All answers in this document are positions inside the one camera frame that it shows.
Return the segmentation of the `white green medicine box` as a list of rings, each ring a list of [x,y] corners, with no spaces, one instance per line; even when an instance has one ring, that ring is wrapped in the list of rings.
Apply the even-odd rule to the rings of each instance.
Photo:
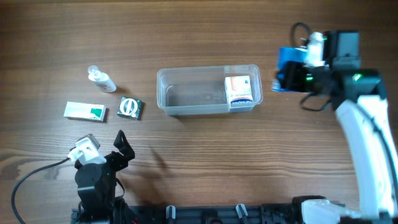
[[[105,105],[68,101],[63,116],[68,119],[103,122],[105,114]]]

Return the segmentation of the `blue box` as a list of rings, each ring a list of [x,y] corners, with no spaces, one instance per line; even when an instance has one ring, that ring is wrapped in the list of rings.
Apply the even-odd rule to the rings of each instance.
[[[294,47],[280,47],[279,55],[277,61],[277,71],[272,82],[272,91],[276,92],[286,92],[287,90],[281,87],[282,80],[284,79],[284,68],[287,62],[300,62],[303,63],[305,57],[307,56],[307,51],[305,49],[294,48]]]

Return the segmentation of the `white plaster box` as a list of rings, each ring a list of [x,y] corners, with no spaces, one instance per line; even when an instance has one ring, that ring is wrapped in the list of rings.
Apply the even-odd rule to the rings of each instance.
[[[224,85],[227,102],[230,106],[254,102],[249,75],[226,77]]]

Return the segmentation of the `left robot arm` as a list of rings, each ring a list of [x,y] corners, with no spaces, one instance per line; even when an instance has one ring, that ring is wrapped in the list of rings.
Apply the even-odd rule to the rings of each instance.
[[[68,158],[75,163],[75,182],[80,197],[72,223],[137,223],[123,196],[116,196],[116,186],[122,186],[116,173],[128,166],[135,153],[123,131],[118,131],[113,146],[116,152],[102,156],[97,139],[88,134],[75,143]]]

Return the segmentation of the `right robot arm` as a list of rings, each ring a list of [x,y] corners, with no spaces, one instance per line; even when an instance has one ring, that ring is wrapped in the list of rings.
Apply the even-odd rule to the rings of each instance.
[[[356,173],[359,210],[324,197],[295,199],[302,223],[396,223],[397,151],[381,74],[361,67],[355,30],[309,32],[302,45],[281,47],[276,79],[282,91],[327,96],[345,134]]]

